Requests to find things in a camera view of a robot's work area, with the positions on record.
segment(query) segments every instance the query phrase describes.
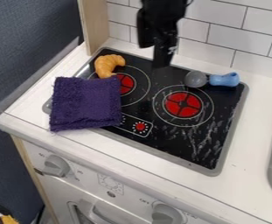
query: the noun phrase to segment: control panel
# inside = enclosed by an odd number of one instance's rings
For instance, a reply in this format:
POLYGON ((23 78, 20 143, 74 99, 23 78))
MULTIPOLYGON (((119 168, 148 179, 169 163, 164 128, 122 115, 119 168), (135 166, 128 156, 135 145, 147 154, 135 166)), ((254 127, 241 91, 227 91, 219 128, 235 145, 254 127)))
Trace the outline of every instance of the control panel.
POLYGON ((153 128, 153 124, 132 115, 122 113, 121 124, 116 128, 125 130, 136 136, 147 137, 153 128))
POLYGON ((129 214, 139 217, 143 221, 141 223, 211 224, 124 185, 116 178, 93 171, 83 164, 74 163, 31 143, 24 142, 24 146, 34 167, 44 175, 62 179, 63 183, 67 182, 70 186, 91 193, 114 207, 120 207, 129 214))

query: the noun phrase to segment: red burner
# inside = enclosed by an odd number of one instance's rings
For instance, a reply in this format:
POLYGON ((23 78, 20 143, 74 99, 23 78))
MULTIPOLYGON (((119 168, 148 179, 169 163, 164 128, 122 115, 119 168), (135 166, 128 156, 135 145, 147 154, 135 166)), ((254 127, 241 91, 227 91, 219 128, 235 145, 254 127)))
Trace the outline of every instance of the red burner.
POLYGON ((146 125, 143 122, 136 124, 136 129, 139 131, 145 130, 145 128, 146 128, 146 125))
POLYGON ((167 95, 164 107, 173 116, 190 118, 201 110, 201 100, 191 93, 179 92, 167 95))
POLYGON ((135 88, 135 81, 125 73, 117 74, 119 80, 121 81, 121 95, 130 93, 135 88))

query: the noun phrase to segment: gray wall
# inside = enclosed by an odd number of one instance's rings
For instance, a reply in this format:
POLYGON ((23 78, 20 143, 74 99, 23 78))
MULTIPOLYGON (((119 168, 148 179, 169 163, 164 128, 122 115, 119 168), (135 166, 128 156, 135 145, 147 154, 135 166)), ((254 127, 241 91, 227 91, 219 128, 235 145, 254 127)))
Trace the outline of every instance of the gray wall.
MULTIPOLYGON (((0 101, 79 35, 76 0, 0 0, 0 101)), ((1 131, 0 204, 21 224, 30 223, 43 205, 1 131)))

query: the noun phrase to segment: oven handle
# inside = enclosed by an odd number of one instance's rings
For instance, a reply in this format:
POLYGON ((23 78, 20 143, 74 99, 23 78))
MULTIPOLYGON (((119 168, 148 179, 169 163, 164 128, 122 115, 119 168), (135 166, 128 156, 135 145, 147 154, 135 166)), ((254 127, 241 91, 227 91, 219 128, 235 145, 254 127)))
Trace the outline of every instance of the oven handle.
POLYGON ((81 199, 79 201, 78 208, 80 209, 80 212, 94 224, 117 224, 99 214, 99 211, 95 208, 95 205, 86 200, 81 199))

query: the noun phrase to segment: oven door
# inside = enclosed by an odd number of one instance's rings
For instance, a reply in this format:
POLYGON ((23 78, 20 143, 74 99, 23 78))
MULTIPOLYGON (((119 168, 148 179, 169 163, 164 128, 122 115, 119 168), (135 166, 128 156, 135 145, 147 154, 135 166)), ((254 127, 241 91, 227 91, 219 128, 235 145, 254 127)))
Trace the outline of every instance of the oven door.
POLYGON ((145 219, 100 199, 65 178, 38 175, 59 224, 148 224, 145 219))

